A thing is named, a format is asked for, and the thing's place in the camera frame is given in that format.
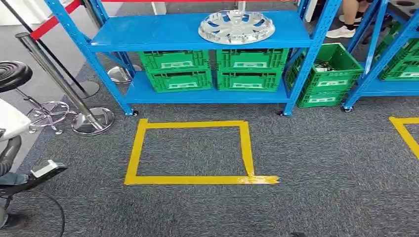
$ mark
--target blue metal shelf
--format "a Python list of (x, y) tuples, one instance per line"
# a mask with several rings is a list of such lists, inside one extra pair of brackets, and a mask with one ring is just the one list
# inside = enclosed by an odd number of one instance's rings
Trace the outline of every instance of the blue metal shelf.
[(419, 81), (382, 81), (375, 78), (362, 96), (414, 96), (419, 95)]
[[(302, 0), (296, 11), (271, 11), (263, 14), (272, 19), (276, 30), (269, 38), (242, 45), (223, 45), (208, 42), (198, 34), (198, 27), (209, 13), (168, 14), (157, 16), (109, 17), (100, 0), (85, 0), (100, 29), (88, 39), (74, 24), (60, 0), (45, 0), (52, 13), (72, 38), (87, 62), (97, 73), (109, 93), (126, 115), (132, 115), (132, 103), (285, 103), (284, 115), (291, 115), (311, 66), (319, 52), (341, 0), (326, 0), (325, 7), (314, 30), (309, 33), (303, 19), (309, 0)], [(127, 51), (149, 50), (206, 50), (246, 48), (307, 48), (294, 86), (285, 88), (283, 80), (278, 92), (238, 92), (200, 90), (188, 92), (155, 93), (144, 72), (135, 72)], [(112, 82), (98, 60), (96, 52), (103, 52), (114, 62), (126, 68), (133, 81), (123, 95)], [(115, 52), (118, 57), (108, 52)]]
[(148, 50), (203, 50), (231, 48), (309, 47), (312, 39), (296, 11), (264, 12), (275, 24), (275, 33), (260, 42), (225, 45), (198, 34), (208, 13), (110, 17), (88, 48), (94, 52)]
[[(374, 52), (385, 13), (391, 14), (397, 21), (403, 24), (403, 27), (381, 57), (374, 62)], [(381, 71), (386, 67), (399, 49), (403, 47), (409, 39), (418, 37), (417, 28), (419, 27), (419, 11), (416, 11), (410, 16), (405, 12), (400, 11), (392, 3), (389, 4), (388, 0), (374, 1), (364, 14), (360, 26), (349, 43), (348, 50), (350, 52), (354, 50), (366, 28), (372, 23), (374, 18), (376, 19), (376, 23), (368, 49), (365, 72), (360, 76), (357, 86), (349, 92), (347, 99), (342, 104), (342, 106), (349, 111), (361, 96), (419, 96), (419, 81), (381, 81), (378, 78)]]
[(144, 72), (135, 74), (124, 96), (124, 101), (130, 104), (286, 103), (289, 100), (283, 79), (277, 92), (219, 91), (213, 88), (211, 90), (156, 93)]

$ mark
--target floor marking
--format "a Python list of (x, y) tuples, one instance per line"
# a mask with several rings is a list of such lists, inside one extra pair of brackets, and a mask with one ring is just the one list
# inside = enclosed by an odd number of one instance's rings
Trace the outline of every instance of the floor marking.
[(405, 140), (410, 150), (412, 150), (416, 158), (419, 159), (419, 145), (405, 127), (405, 124), (419, 124), (419, 118), (395, 118), (391, 116), (389, 117), (389, 119), (393, 123), (394, 127), (399, 132), (403, 140)]
[[(239, 127), (242, 158), (247, 176), (137, 176), (141, 149), (147, 129), (153, 128), (199, 128), (199, 127)], [(149, 123), (140, 119), (132, 146), (131, 157), (126, 171), (126, 185), (135, 184), (276, 184), (278, 176), (255, 176), (249, 123), (246, 121), (208, 121), (208, 122), (163, 122)]]

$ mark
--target stacked green crate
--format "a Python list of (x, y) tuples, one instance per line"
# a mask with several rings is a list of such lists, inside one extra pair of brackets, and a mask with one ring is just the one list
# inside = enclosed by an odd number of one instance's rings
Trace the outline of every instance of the stacked green crate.
[(212, 88), (208, 50), (146, 51), (138, 55), (156, 92)]
[(217, 88), (229, 91), (278, 90), (287, 48), (217, 50)]
[[(375, 59), (384, 53), (398, 34), (396, 23), (376, 48)], [(390, 60), (379, 75), (380, 80), (419, 80), (419, 39), (410, 39)]]
[[(285, 75), (289, 88), (294, 86), (304, 56), (302, 53)], [(338, 105), (364, 70), (340, 43), (322, 45), (314, 64), (327, 65), (333, 71), (321, 71), (315, 65), (311, 67), (297, 100), (300, 108)]]

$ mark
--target black stool seat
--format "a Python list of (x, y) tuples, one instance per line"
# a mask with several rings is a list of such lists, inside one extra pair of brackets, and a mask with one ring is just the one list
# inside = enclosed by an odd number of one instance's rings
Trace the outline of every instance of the black stool seat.
[(14, 90), (32, 77), (32, 69), (17, 61), (0, 62), (0, 92)]

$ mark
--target gray carpet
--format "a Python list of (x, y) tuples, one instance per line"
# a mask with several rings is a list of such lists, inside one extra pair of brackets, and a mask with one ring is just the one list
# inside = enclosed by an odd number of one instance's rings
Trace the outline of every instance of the gray carpet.
[[(183, 6), (169, 4), (168, 12), (192, 11)], [(133, 9), (126, 3), (120, 14)], [(97, 79), (88, 66), (83, 77)], [(127, 117), (104, 88), (86, 102), (116, 113), (111, 130), (94, 137), (69, 127), (60, 136), (44, 131), (21, 166), (28, 171), (46, 159), (70, 166), (40, 188), (64, 206), (66, 237), (419, 236), (419, 161), (388, 120), (417, 117), (417, 98), (362, 98), (349, 114), (338, 107), (296, 108), (289, 118), (275, 115), (278, 104), (135, 105), (140, 116)], [(124, 186), (139, 118), (246, 120), (256, 174), (278, 175), (281, 183)], [(419, 124), (408, 129), (419, 138)], [(157, 174), (244, 174), (237, 129), (147, 131), (138, 175)], [(30, 222), (0, 236), (59, 230), (58, 210), (44, 197), (19, 194), (10, 211)]]

